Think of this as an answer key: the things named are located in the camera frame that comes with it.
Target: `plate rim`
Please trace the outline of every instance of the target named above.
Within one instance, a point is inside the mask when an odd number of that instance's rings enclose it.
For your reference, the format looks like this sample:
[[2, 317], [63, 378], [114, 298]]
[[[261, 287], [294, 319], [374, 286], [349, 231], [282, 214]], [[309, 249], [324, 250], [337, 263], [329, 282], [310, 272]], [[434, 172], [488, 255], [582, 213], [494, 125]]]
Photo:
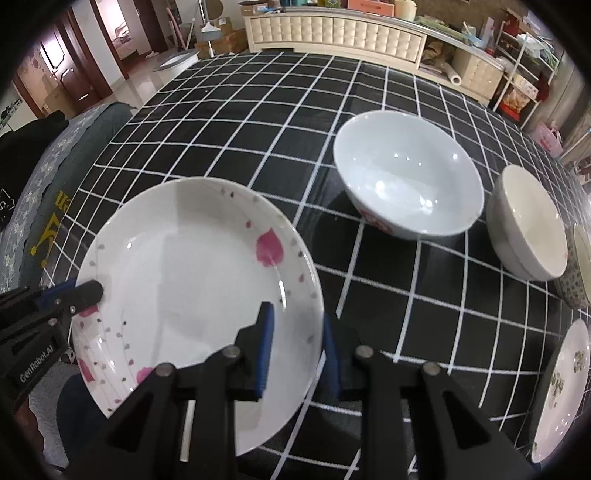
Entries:
[[[587, 324], [584, 322], [584, 320], [583, 320], [583, 319], [581, 319], [581, 318], [578, 318], [577, 320], [575, 320], [575, 321], [572, 323], [572, 325], [571, 325], [571, 326], [569, 327], [569, 329], [567, 330], [567, 332], [566, 332], [566, 334], [565, 334], [564, 338], [562, 339], [562, 343], [561, 343], [561, 345], [560, 345], [560, 349], [558, 350], [558, 355], [556, 356], [556, 362], [554, 363], [554, 366], [553, 366], [553, 369], [552, 369], [552, 374], [554, 374], [554, 371], [556, 370], [556, 364], [558, 363], [558, 358], [559, 358], [560, 354], [562, 353], [562, 351], [563, 351], [563, 348], [564, 348], [564, 346], [565, 346], [565, 344], [566, 344], [566, 342], [565, 342], [564, 340], [566, 340], [566, 336], [567, 336], [567, 335], [568, 335], [568, 334], [571, 332], [571, 330], [572, 330], [572, 331], [574, 331], [574, 329], [573, 329], [573, 328], [579, 328], [579, 327], [578, 327], [578, 326], [576, 326], [576, 325], [580, 325], [581, 327], [583, 327], [583, 328], [584, 328], [584, 330], [585, 330], [585, 332], [587, 333], [587, 335], [585, 336], [585, 340], [586, 340], [586, 343], [587, 343], [587, 351], [589, 352], [588, 348], [589, 348], [589, 346], [590, 346], [590, 344], [591, 344], [591, 340], [589, 339], [589, 331], [588, 331], [588, 329], [587, 329]], [[590, 364], [590, 354], [589, 354], [589, 353], [587, 353], [587, 355], [585, 356], [585, 358], [586, 358], [586, 360], [585, 360], [585, 364], [586, 364], [586, 369], [587, 369], [587, 376], [585, 377], [585, 381], [587, 381], [587, 380], [588, 380], [588, 378], [589, 378], [589, 364]], [[562, 439], [560, 439], [560, 440], [558, 441], [558, 443], [556, 444], [556, 446], [555, 446], [555, 447], [554, 447], [554, 448], [553, 448], [553, 449], [552, 449], [552, 450], [551, 450], [551, 451], [550, 451], [550, 452], [549, 452], [547, 455], [545, 455], [545, 456], [543, 456], [543, 457], [539, 457], [539, 458], [535, 458], [535, 459], [534, 459], [534, 447], [533, 447], [533, 444], [535, 444], [535, 443], [536, 443], [536, 438], [537, 438], [537, 436], [538, 436], [538, 431], [539, 431], [539, 429], [540, 429], [540, 421], [541, 421], [542, 415], [544, 414], [545, 405], [546, 405], [546, 403], [547, 403], [547, 400], [548, 400], [548, 397], [549, 397], [549, 395], [550, 395], [550, 389], [548, 388], [548, 390], [547, 390], [547, 392], [546, 392], [546, 395], [544, 395], [544, 402], [543, 402], [543, 405], [544, 405], [544, 407], [542, 408], [542, 411], [540, 412], [540, 419], [538, 420], [538, 425], [537, 425], [537, 427], [536, 427], [536, 429], [535, 429], [535, 435], [534, 435], [534, 438], [533, 438], [533, 440], [532, 440], [531, 461], [532, 461], [533, 463], [540, 463], [540, 462], [542, 462], [543, 460], [547, 459], [547, 458], [548, 458], [548, 457], [549, 457], [549, 456], [550, 456], [550, 455], [551, 455], [551, 454], [552, 454], [552, 453], [553, 453], [553, 452], [554, 452], [554, 451], [555, 451], [555, 450], [558, 448], [558, 446], [560, 445], [560, 443], [561, 443], [561, 442], [563, 441], [563, 439], [564, 439], [564, 436], [563, 436], [563, 437], [562, 437]], [[583, 396], [584, 396], [584, 388], [583, 388], [583, 394], [581, 395], [581, 398], [579, 399], [579, 405], [577, 406], [577, 411], [579, 410], [580, 404], [581, 404], [581, 402], [583, 401]], [[569, 431], [569, 429], [572, 427], [573, 423], [574, 423], [574, 421], [572, 421], [572, 422], [571, 422], [571, 423], [570, 423], [570, 424], [569, 424], [569, 425], [566, 427], [566, 431], [564, 432], [565, 434], [566, 434], [566, 432], [568, 432], [568, 431]]]
[[[195, 184], [208, 184], [209, 188], [211, 188], [211, 185], [214, 185], [214, 189], [217, 188], [226, 188], [228, 189], [228, 191], [240, 191], [243, 194], [244, 198], [252, 198], [253, 200], [253, 204], [257, 205], [257, 204], [261, 204], [264, 206], [264, 208], [266, 208], [269, 211], [269, 221], [272, 222], [277, 228], [287, 228], [287, 234], [286, 236], [292, 236], [293, 239], [295, 239], [297, 247], [302, 251], [303, 253], [303, 258], [305, 260], [306, 266], [303, 267], [303, 270], [307, 270], [310, 274], [310, 278], [312, 280], [313, 283], [313, 288], [317, 291], [318, 295], [317, 297], [314, 299], [315, 305], [316, 307], [314, 307], [314, 310], [317, 310], [319, 313], [319, 319], [318, 319], [318, 323], [319, 323], [319, 332], [322, 332], [322, 328], [323, 328], [323, 318], [324, 315], [326, 313], [326, 306], [324, 303], [324, 295], [322, 292], [322, 285], [320, 284], [320, 277], [318, 275], [318, 270], [316, 269], [316, 266], [314, 264], [313, 258], [311, 256], [311, 253], [306, 245], [306, 243], [304, 242], [304, 239], [302, 238], [302, 236], [300, 235], [300, 233], [297, 231], [297, 229], [294, 227], [294, 225], [291, 223], [291, 221], [289, 220], [289, 218], [286, 217], [286, 215], [279, 210], [279, 208], [276, 207], [276, 205], [274, 205], [272, 202], [270, 202], [267, 198], [265, 198], [262, 194], [249, 189], [248, 187], [230, 181], [230, 180], [225, 180], [225, 179], [218, 179], [218, 178], [214, 178], [214, 177], [186, 177], [186, 178], [182, 178], [182, 179], [175, 179], [175, 180], [170, 180], [167, 182], [163, 182], [160, 184], [157, 184], [153, 187], [150, 187], [149, 189], [144, 190], [143, 192], [139, 193], [138, 195], [136, 195], [135, 197], [133, 197], [130, 201], [126, 202], [125, 204], [123, 204], [118, 210], [115, 211], [115, 213], [105, 222], [105, 224], [99, 229], [99, 231], [97, 232], [95, 238], [93, 239], [93, 241], [91, 242], [91, 244], [89, 245], [89, 248], [85, 254], [85, 257], [82, 261], [82, 265], [85, 265], [86, 260], [87, 260], [87, 256], [91, 253], [92, 248], [94, 245], [96, 245], [98, 238], [100, 236], [101, 233], [104, 234], [104, 231], [106, 229], [108, 229], [109, 224], [111, 222], [111, 220], [113, 218], [115, 218], [115, 216], [117, 215], [121, 215], [121, 211], [124, 211], [124, 209], [126, 208], [127, 205], [131, 204], [132, 202], [141, 202], [142, 201], [142, 197], [145, 197], [145, 195], [147, 195], [148, 192], [155, 190], [155, 189], [159, 189], [159, 188], [163, 188], [164, 186], [168, 186], [168, 184], [178, 184], [178, 183], [195, 183]], [[277, 216], [280, 216], [282, 218], [282, 220], [277, 220]], [[82, 271], [82, 267], [80, 267], [80, 271], [78, 272], [78, 277], [76, 278], [76, 284], [78, 285], [80, 281], [82, 281], [82, 278], [80, 277], [80, 272]], [[76, 356], [78, 356], [78, 352], [76, 351], [76, 348], [74, 348], [74, 342], [73, 342], [73, 338], [76, 335], [76, 332], [73, 332], [73, 323], [74, 321], [72, 321], [70, 323], [70, 327], [69, 327], [69, 343], [72, 345]], [[319, 349], [319, 361], [320, 358], [322, 357], [322, 342], [320, 342], [320, 349]], [[80, 371], [80, 373], [83, 374], [82, 372], [82, 368], [81, 365], [78, 364], [78, 369]], [[315, 379], [315, 375], [311, 375], [310, 379], [308, 380], [305, 389], [303, 390], [303, 398], [305, 398], [307, 392], [309, 391], [311, 385], [314, 383], [314, 379]], [[92, 395], [92, 392], [90, 391], [90, 385], [87, 384], [85, 382], [85, 386], [87, 388], [87, 390], [89, 391], [91, 397], [93, 398], [93, 401], [95, 402], [95, 404], [99, 407], [99, 409], [101, 410], [101, 412], [103, 414], [105, 414], [105, 416], [107, 415], [104, 411], [103, 408], [101, 408], [101, 406], [98, 404], [98, 402], [95, 400], [95, 396]], [[295, 414], [297, 412], [297, 409], [291, 414], [291, 416], [293, 416], [293, 414]], [[290, 418], [288, 418], [282, 425], [279, 426], [279, 428], [277, 429], [277, 431], [280, 431], [281, 428], [283, 428], [289, 421]], [[246, 453], [247, 451], [252, 450], [252, 448], [242, 452], [242, 453]]]

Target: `black and white checkered tablecloth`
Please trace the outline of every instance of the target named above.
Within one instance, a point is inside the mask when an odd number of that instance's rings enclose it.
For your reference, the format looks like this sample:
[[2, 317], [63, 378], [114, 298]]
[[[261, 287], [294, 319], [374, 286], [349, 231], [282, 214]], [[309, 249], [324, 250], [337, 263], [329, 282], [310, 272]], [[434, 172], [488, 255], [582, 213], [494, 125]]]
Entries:
[[[573, 319], [589, 314], [568, 308], [552, 283], [526, 283], [504, 271], [484, 214], [464, 234], [421, 242], [361, 221], [332, 146], [345, 121], [376, 109], [417, 114], [455, 138], [473, 158], [487, 198], [507, 164], [525, 167], [556, 201], [565, 225], [589, 230], [589, 201], [576, 179], [497, 114], [364, 61], [270, 51], [200, 61], [135, 115], [76, 193], [44, 282], [77, 276], [94, 235], [143, 190], [187, 176], [237, 181], [275, 203], [301, 233], [327, 310], [394, 361], [440, 362], [527, 454], [540, 372]], [[261, 479], [359, 476], [360, 427], [360, 405], [335, 404], [316, 378], [292, 420], [243, 455], [241, 469]], [[410, 421], [405, 428], [414, 476]]]

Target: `white bowl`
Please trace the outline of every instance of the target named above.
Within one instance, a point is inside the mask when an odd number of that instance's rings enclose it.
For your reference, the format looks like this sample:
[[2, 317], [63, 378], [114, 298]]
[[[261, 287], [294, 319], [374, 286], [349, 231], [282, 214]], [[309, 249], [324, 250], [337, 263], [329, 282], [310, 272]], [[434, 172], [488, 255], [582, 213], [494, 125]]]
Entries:
[[499, 206], [499, 197], [495, 194], [496, 190], [496, 188], [493, 190], [493, 194], [488, 199], [488, 202], [486, 202], [486, 227], [491, 237], [492, 246], [509, 272], [523, 280], [535, 280], [521, 264], [505, 235], [503, 220], [501, 219], [502, 209]]
[[[505, 237], [531, 276], [525, 280], [561, 276], [568, 257], [564, 226], [542, 184], [524, 168], [509, 165], [495, 183], [493, 201]], [[502, 253], [496, 253], [503, 261]]]
[[482, 181], [468, 154], [417, 116], [362, 113], [341, 127], [334, 155], [351, 201], [386, 233], [456, 235], [482, 212]]

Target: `cream tufted cabinet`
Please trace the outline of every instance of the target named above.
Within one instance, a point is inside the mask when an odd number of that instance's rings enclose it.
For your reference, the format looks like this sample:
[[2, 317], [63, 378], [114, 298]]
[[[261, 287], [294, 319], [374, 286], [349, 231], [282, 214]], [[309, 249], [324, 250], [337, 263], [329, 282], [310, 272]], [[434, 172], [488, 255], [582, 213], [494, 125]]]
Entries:
[[251, 27], [252, 42], [258, 48], [277, 42], [340, 46], [412, 63], [424, 42], [423, 35], [400, 28], [338, 17], [269, 15], [251, 19]]
[[427, 36], [424, 27], [395, 18], [363, 14], [347, 9], [294, 7], [276, 14], [245, 17], [250, 51], [293, 48], [301, 53], [321, 53], [372, 61], [428, 78], [472, 98], [488, 103], [502, 77], [502, 66], [472, 47], [457, 46], [462, 61], [454, 67], [462, 77], [453, 86], [420, 68]]

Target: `screw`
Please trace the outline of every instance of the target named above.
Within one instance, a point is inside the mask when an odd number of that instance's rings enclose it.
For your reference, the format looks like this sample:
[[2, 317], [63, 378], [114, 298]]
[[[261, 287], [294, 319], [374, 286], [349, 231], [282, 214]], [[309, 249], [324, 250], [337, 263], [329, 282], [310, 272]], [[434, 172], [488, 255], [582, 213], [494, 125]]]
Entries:
[[359, 345], [355, 349], [355, 355], [358, 358], [372, 358], [374, 355], [374, 349], [368, 345]]
[[172, 372], [174, 372], [174, 365], [168, 364], [168, 363], [160, 364], [159, 366], [156, 367], [155, 371], [156, 371], [156, 375], [158, 375], [159, 377], [167, 377]]
[[241, 352], [236, 345], [228, 345], [224, 350], [222, 350], [222, 353], [226, 358], [238, 358]]
[[423, 365], [423, 370], [425, 370], [427, 375], [435, 377], [436, 375], [439, 375], [439, 372], [441, 372], [441, 367], [435, 362], [427, 362]]

